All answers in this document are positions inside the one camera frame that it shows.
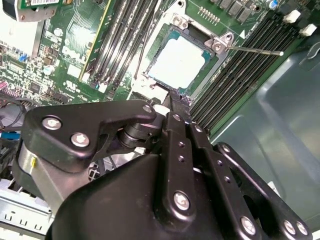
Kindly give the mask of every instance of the screw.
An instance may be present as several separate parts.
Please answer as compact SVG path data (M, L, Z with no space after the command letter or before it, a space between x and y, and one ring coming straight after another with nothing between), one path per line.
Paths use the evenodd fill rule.
M180 141L180 142L179 142L179 147L180 147L180 148L184 148L184 147L185 147L185 144L184 144L182 141Z
M285 229L286 229L290 234L292 234L292 235L295 235L295 234L296 234L296 230L295 230L294 226L292 226L292 224L291 224L289 221L284 220L284 221L283 221L283 224L284 224L284 226L285 226Z
M244 227L244 230L248 234L250 234L250 235L255 235L256 234L256 228L255 228L254 224L246 216L243 216L241 218L241 224Z
M175 16L172 20L172 23L176 26L180 26L182 24L182 19L179 16Z
M180 210L188 210L190 207L190 202L189 199L187 198L186 195L184 195L182 192L177 191L174 194L173 197L175 205L180 209Z
M194 125L195 130L197 130L199 133L202 132L201 127L199 127L198 125Z
M220 43L217 43L216 45L214 45L214 49L215 49L216 51L219 51L219 50L221 49Z
M177 120L177 121L181 121L181 118L179 117L179 115L177 115L177 114L174 114L173 115L173 118L175 119L175 120Z
M307 229L305 228L305 226L301 222L297 221L296 226L298 227L298 229L300 230L300 232L303 235L308 235Z
M49 130L58 130L62 126L61 122L53 117L47 117L43 119L42 125Z
M185 162L185 158L184 156L179 156L178 157L179 162L184 163Z
M151 108L150 108L148 105L144 105L142 108L143 108L143 110L145 110L147 113L151 113L151 112L152 112Z
M88 136L81 133L81 132L73 134L71 137L71 142L75 146L80 147L80 148L85 148L90 143Z
M227 153L230 153L230 149L227 145L222 145L223 150L225 150Z

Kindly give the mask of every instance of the pcb chip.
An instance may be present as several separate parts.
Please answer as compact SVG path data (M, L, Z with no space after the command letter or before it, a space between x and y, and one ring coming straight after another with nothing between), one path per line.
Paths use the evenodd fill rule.
M37 84L33 81L30 83L30 86L29 86L30 91L38 94L38 93L40 93L40 89L41 89L41 86L39 84Z

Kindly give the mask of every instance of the sticker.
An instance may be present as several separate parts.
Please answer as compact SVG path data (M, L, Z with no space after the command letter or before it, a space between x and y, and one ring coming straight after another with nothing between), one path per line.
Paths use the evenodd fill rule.
M69 68L68 68L68 72L67 74L75 77L75 78L79 78L80 76L80 73L81 73L81 69L76 67L76 66L73 66L73 65L69 65Z
M31 5L57 4L59 0L31 0Z

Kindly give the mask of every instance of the silver screw head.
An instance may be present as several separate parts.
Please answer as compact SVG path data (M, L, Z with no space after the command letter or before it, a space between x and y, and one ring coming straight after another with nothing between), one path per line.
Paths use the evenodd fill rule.
M199 127L198 125L194 125L194 128L197 132L201 133L202 132L202 129L201 127Z
M173 118L174 118L175 120L177 120L178 122L181 121L181 117L179 117L179 115L177 115L177 114L174 114L174 115L173 115Z
M308 235L307 229L305 228L305 226L301 222L297 221L296 226L298 227L298 229L300 230L300 232L303 235Z
M214 49L216 50L216 51L219 51L220 49L221 49L221 45L218 43L218 44L216 44L216 45L214 45Z
M174 200L175 205L180 210L186 211L190 207L190 202L189 202L188 197L185 194L183 194L182 192L177 191L174 194L173 200Z
M144 105L142 108L143 108L143 110L145 110L147 113L151 113L151 112L152 112L152 109L151 109L148 105Z
M250 234L250 235L256 234L256 228L255 228L254 224L246 216L241 217L241 224L244 227L244 230L248 234Z
M225 150L227 153L230 153L230 149L228 148L227 145L222 146L223 150Z
M283 221L283 224L284 224L284 226L285 226L285 229L286 229L290 234L292 234L292 235L295 235L295 234L296 234L296 230L295 230L294 226L292 226L292 224L291 224L289 221L284 220L284 221Z
M49 130L58 130L61 128L61 122L54 117L46 117L42 120L42 125Z
M85 148L89 145L90 140L87 135L85 135L84 133L78 132L72 135L71 142L73 143L73 145L77 147Z

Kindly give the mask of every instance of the electronic component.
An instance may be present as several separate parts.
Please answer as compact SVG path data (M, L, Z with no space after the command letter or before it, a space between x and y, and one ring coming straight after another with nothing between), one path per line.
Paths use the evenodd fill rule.
M3 12L0 1L0 23L0 45L14 47L31 58L38 54L44 22L16 22Z
M43 63L44 65L51 65L52 63L52 59L51 58L48 58L48 57L45 57L44 60L43 60Z
M51 75L54 71L55 71L55 67L52 66L52 65L48 65L48 66L45 66L45 67L43 68L43 71L42 71L42 72L43 72L44 75L49 76L49 75Z
M206 60L202 57L203 53L201 48L181 36L170 39L149 75L174 89L185 89L204 66Z
M245 7L245 8L242 10L242 12L240 13L240 15L239 15L239 17L237 18L237 20L238 20L239 22L241 22L241 23L244 23L244 22L248 19L248 17L250 16L250 14L251 14L251 10Z
M270 10L275 10L278 7L279 3L277 0L266 0L265 6Z
M234 4L232 5L232 7L229 10L229 14L231 16L236 16L238 14L238 12L240 11L240 9L242 8L242 5L240 2L235 1Z
M30 91L38 94L38 93L40 93L40 89L41 89L41 86L39 84L37 84L33 81L30 83L30 86L29 86Z
M63 95L59 92L53 93L52 99L61 103L61 104L67 104L69 102L69 97L66 95Z
M58 53L59 52L57 50L55 50L55 49L52 50L52 56L57 57Z
M220 8L226 10L230 4L231 4L232 0L222 0L221 3L220 3Z
M317 26L315 26L314 24L309 24L305 28L301 29L299 33L305 37L309 37L315 32L316 29Z
M0 82L0 91L8 87L8 82L7 81L1 81Z
M283 21L287 24L293 24L300 17L301 13L298 10L293 10L288 15L283 17Z
M20 61L20 62L24 62L24 61L27 60L27 57L28 57L27 54L26 54L26 53L23 53L23 54L20 55L19 61Z
M245 6L249 9L253 3L254 3L253 1L248 0L248 1L246 2Z

